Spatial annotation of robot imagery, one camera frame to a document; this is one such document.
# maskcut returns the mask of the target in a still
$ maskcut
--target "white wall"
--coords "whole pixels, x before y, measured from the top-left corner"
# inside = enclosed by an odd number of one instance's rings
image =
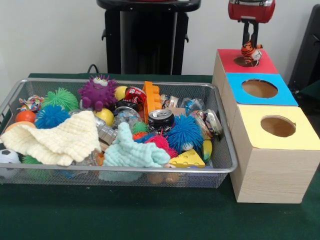
[[[277,0],[273,19],[261,24],[263,44],[289,80],[313,5]],[[243,24],[228,17],[228,0],[202,0],[189,14],[183,74],[211,75],[217,48],[240,48]],[[29,73],[83,73],[91,63],[107,71],[101,41],[104,10],[95,0],[0,0],[0,101]]]

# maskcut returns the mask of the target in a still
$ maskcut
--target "yellow ball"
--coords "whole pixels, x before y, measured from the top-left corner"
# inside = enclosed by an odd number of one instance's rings
[[[121,99],[124,99],[126,96],[126,90],[127,90],[127,86],[118,86],[115,89],[115,98],[120,101]]]
[[[112,111],[110,111],[107,108],[102,108],[101,111],[94,111],[94,115],[96,115],[98,118],[105,121],[105,123],[108,126],[111,126],[114,123],[115,116],[113,115]]]

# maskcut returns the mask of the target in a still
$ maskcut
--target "wire mesh basket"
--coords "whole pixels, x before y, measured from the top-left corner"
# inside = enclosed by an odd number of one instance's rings
[[[0,133],[14,123],[19,98],[32,95],[45,96],[49,91],[65,88],[80,100],[77,89],[86,82],[84,79],[41,79],[28,78],[18,82],[10,91],[0,107]],[[122,86],[141,88],[143,82],[118,81]],[[214,110],[221,121],[223,134],[212,139],[212,155],[207,163],[211,168],[143,168],[80,166],[68,167],[44,164],[0,163],[0,183],[5,184],[43,184],[43,185],[99,185],[99,186],[159,186],[218,188],[228,173],[237,167],[237,156],[228,128],[225,112],[218,89],[207,83],[157,82],[160,94],[177,98],[202,99],[205,109]],[[125,175],[126,181],[102,180],[103,175]]]

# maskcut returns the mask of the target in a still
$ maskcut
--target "table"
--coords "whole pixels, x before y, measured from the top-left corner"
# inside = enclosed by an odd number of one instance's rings
[[[118,79],[211,82],[211,76]],[[302,204],[236,203],[229,176],[218,189],[4,184],[0,185],[0,239],[318,240],[320,172]]]

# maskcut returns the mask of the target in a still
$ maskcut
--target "metal tray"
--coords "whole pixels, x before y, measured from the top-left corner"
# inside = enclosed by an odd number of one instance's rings
[[[77,89],[85,79],[42,79],[27,78],[18,82],[5,98],[0,106],[0,133],[14,123],[17,108],[21,106],[19,98],[27,99],[32,95],[45,96],[48,91],[54,91],[59,87],[65,88],[80,99]],[[120,85],[142,88],[144,82],[118,80]],[[209,166],[213,168],[142,168],[142,167],[109,167],[109,166],[75,166],[69,167],[42,164],[5,164],[0,163],[0,171],[16,171],[14,177],[0,179],[6,184],[45,184],[45,185],[100,185],[100,186],[160,186],[160,187],[196,187],[218,188],[228,173],[234,171],[238,165],[237,155],[228,128],[225,111],[220,94],[215,86],[207,83],[176,83],[155,82],[160,87],[160,93],[173,95],[178,98],[200,98],[205,103],[205,109],[212,109],[217,114],[223,127],[223,135],[220,139],[213,139],[212,155]],[[28,171],[49,170],[50,177],[46,179],[33,178]],[[109,173],[126,172],[132,174],[140,172],[141,177],[134,181],[104,181],[97,176],[99,172]],[[148,174],[159,174],[164,179],[167,175],[179,175],[174,184],[151,184]]]

